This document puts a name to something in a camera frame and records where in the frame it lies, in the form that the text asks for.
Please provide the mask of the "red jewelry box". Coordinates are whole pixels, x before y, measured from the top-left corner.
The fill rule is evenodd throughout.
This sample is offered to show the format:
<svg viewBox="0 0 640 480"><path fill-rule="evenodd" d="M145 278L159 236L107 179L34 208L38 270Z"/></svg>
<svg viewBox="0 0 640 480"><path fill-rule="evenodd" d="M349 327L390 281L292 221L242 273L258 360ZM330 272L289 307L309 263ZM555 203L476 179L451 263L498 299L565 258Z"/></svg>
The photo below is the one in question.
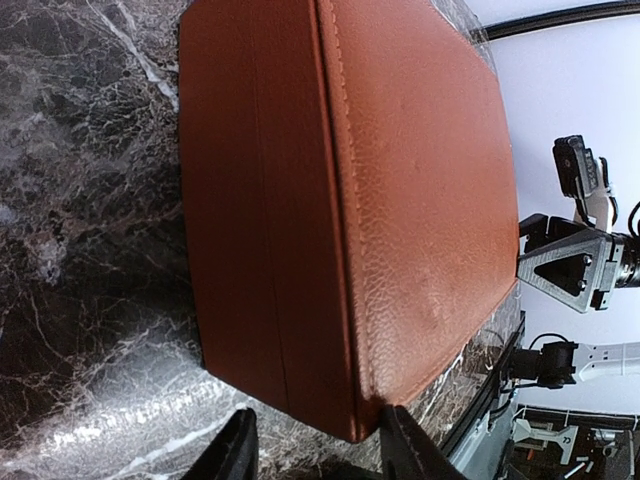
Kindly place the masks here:
<svg viewBox="0 0 640 480"><path fill-rule="evenodd" d="M496 74L429 1L196 1L179 147L206 369L358 443L514 290Z"/></svg>

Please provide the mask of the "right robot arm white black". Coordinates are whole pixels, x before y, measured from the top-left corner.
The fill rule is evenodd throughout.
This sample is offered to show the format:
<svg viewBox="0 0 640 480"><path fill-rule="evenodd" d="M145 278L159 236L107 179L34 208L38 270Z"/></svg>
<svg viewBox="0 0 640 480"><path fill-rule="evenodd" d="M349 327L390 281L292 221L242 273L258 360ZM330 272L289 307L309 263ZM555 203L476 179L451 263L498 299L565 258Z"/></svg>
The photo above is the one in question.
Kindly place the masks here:
<svg viewBox="0 0 640 480"><path fill-rule="evenodd" d="M521 221L519 231L526 241L517 278L578 313L603 311L616 289L639 286L637 236L543 214ZM564 337L514 351L509 367L526 387L547 389L638 373L637 342L592 345Z"/></svg>

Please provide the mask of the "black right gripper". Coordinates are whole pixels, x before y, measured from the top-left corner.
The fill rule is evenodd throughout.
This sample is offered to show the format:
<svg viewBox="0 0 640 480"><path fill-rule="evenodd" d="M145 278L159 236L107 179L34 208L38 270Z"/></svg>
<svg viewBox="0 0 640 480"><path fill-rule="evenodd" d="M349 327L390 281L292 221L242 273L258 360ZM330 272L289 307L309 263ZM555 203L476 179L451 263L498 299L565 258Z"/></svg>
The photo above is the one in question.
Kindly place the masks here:
<svg viewBox="0 0 640 480"><path fill-rule="evenodd" d="M609 307L622 272L621 236L543 214L521 221L519 236L525 240L517 269L522 282L578 313Z"/></svg>

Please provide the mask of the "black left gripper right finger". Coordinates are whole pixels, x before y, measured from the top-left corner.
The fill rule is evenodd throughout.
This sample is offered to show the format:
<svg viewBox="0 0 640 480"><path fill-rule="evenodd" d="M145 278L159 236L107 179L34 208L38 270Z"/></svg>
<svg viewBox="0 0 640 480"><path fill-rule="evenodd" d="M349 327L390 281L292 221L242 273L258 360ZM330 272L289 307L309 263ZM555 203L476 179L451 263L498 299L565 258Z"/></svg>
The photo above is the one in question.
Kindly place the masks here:
<svg viewBox="0 0 640 480"><path fill-rule="evenodd" d="M384 479L465 479L405 407L385 406L378 431Z"/></svg>

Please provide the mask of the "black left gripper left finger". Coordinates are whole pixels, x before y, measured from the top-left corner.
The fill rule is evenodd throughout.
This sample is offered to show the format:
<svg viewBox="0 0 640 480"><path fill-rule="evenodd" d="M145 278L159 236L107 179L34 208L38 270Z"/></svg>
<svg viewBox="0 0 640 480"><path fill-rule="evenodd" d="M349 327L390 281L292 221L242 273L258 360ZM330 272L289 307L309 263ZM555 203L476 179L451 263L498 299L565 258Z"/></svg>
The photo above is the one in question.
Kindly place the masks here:
<svg viewBox="0 0 640 480"><path fill-rule="evenodd" d="M236 410L183 480L258 478L258 431L251 408Z"/></svg>

